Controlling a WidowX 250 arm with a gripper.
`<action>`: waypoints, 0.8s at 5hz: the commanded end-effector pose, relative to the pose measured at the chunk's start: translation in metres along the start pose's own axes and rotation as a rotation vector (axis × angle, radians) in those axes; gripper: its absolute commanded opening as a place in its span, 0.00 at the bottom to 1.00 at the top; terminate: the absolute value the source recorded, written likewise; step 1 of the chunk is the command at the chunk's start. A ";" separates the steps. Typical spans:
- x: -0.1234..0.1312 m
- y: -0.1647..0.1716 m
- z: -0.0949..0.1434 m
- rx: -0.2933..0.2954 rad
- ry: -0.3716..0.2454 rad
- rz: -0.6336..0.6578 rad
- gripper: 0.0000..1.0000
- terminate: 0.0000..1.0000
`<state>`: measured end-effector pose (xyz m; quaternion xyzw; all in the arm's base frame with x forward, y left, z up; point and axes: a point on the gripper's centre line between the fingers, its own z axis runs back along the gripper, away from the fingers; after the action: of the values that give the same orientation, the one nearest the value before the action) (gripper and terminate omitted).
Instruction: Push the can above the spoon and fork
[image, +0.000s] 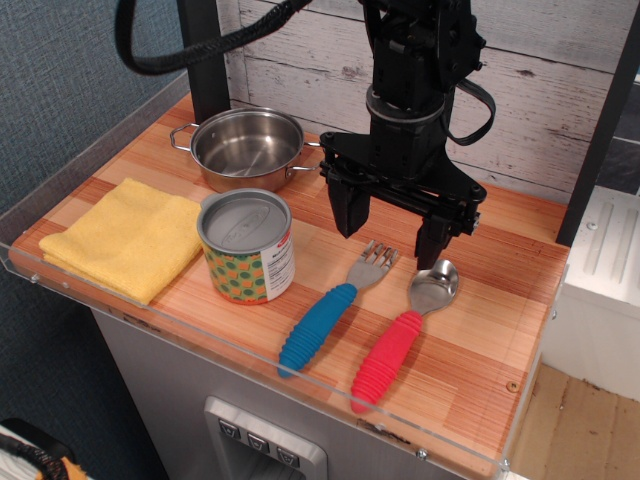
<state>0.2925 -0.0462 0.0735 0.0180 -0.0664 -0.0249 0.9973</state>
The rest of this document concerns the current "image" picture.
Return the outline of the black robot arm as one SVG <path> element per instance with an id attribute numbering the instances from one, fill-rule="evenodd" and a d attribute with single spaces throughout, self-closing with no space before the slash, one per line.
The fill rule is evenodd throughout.
<path id="1" fill-rule="evenodd" d="M 481 68 L 485 40 L 467 1 L 365 1 L 373 54 L 366 134 L 326 132 L 321 164 L 337 230 L 350 237 L 368 220 L 371 198 L 422 219 L 415 257 L 430 269 L 450 240 L 470 235 L 486 190 L 448 157 L 447 142 L 468 146 L 492 127 L 466 137 L 450 131 L 456 90 L 489 109 L 492 97 L 468 76 Z"/>

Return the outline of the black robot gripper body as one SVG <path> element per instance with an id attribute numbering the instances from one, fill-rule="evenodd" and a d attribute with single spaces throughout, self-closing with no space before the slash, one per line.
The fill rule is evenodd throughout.
<path id="1" fill-rule="evenodd" d="M 471 235 L 480 220 L 484 187 L 456 167 L 446 143 L 467 145 L 486 133 L 454 137 L 449 129 L 453 104 L 434 102 L 423 111 L 369 104 L 367 134 L 325 132 L 320 137 L 330 179 L 360 188 L 422 218 L 431 214 L 456 217 L 460 235 Z"/>

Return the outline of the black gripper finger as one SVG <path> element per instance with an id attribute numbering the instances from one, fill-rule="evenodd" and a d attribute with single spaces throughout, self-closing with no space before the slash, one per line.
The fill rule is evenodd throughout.
<path id="1" fill-rule="evenodd" d="M 417 269 L 432 269 L 450 240 L 459 234 L 459 221 L 456 217 L 439 214 L 425 216 L 415 245 Z"/>
<path id="2" fill-rule="evenodd" d="M 338 180 L 328 181 L 328 195 L 338 232 L 349 238 L 368 220 L 370 194 Z"/>

